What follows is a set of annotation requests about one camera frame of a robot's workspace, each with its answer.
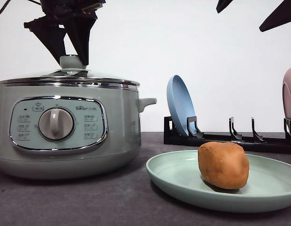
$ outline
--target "dish rack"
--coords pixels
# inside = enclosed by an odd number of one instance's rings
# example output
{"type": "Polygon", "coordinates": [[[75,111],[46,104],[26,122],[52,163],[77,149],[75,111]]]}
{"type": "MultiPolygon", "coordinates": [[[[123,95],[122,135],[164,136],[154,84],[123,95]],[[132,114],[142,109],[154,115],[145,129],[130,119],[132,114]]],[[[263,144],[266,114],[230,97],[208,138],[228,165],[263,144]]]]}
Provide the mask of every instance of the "dish rack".
{"type": "Polygon", "coordinates": [[[184,137],[176,131],[172,117],[164,117],[164,144],[165,145],[185,145],[199,147],[204,143],[233,142],[244,148],[245,151],[270,152],[291,154],[291,120],[284,119],[285,138],[263,137],[254,128],[254,118],[252,118],[253,136],[244,136],[234,129],[233,117],[229,119],[229,135],[219,135],[214,133],[202,132],[197,125],[197,117],[187,118],[188,137],[184,137]],[[190,130],[190,124],[194,123],[196,133],[190,130]]]}

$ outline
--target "pot handle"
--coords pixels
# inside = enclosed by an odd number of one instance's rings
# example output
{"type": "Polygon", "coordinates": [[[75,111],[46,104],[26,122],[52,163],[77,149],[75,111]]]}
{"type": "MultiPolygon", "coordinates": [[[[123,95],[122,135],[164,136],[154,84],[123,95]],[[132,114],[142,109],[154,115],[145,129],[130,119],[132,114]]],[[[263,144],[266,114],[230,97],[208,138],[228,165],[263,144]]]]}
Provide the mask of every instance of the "pot handle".
{"type": "Polygon", "coordinates": [[[156,98],[145,98],[145,99],[139,99],[138,100],[138,111],[139,113],[144,111],[144,108],[148,105],[154,105],[157,103],[156,98]]]}

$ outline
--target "plate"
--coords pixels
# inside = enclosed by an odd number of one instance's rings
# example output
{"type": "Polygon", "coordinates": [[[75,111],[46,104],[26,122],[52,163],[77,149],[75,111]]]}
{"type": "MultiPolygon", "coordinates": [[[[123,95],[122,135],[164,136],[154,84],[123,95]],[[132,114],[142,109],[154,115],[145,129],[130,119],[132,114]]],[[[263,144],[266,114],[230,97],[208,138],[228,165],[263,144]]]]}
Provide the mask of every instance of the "plate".
{"type": "MultiPolygon", "coordinates": [[[[176,130],[182,136],[188,137],[187,117],[196,114],[188,89],[179,75],[173,76],[168,82],[167,103],[176,130]]],[[[194,123],[190,124],[190,129],[193,133],[197,132],[194,123]]]]}
{"type": "Polygon", "coordinates": [[[291,165],[256,155],[247,184],[236,190],[204,182],[198,167],[198,151],[159,154],[146,163],[151,180],[165,193],[183,202],[210,210],[257,213],[291,206],[291,165]]]}

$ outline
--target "light blue plate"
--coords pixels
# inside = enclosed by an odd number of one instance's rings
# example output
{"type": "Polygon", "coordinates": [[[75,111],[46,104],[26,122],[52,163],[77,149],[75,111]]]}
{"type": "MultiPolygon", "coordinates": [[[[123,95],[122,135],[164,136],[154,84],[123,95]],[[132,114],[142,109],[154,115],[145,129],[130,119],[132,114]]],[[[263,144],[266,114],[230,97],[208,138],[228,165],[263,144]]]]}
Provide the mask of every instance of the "light blue plate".
{"type": "MultiPolygon", "coordinates": [[[[191,97],[179,75],[173,76],[167,85],[167,103],[175,124],[176,130],[185,137],[188,137],[187,117],[195,116],[191,97]]],[[[194,123],[190,124],[193,133],[197,130],[194,123]]]]}

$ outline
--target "dark gray table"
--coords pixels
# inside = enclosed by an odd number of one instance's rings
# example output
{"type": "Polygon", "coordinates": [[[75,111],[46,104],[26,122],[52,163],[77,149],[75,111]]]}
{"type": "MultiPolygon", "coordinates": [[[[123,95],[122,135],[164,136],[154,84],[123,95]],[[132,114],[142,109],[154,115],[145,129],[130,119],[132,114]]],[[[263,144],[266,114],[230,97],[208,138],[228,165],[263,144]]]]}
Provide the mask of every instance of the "dark gray table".
{"type": "MultiPolygon", "coordinates": [[[[269,213],[233,214],[198,208],[162,192],[146,161],[194,147],[163,145],[163,133],[142,133],[142,150],[128,166],[82,179],[34,181],[0,173],[0,226],[291,225],[291,207],[269,213]]],[[[291,155],[256,153],[291,164],[291,155]]]]}

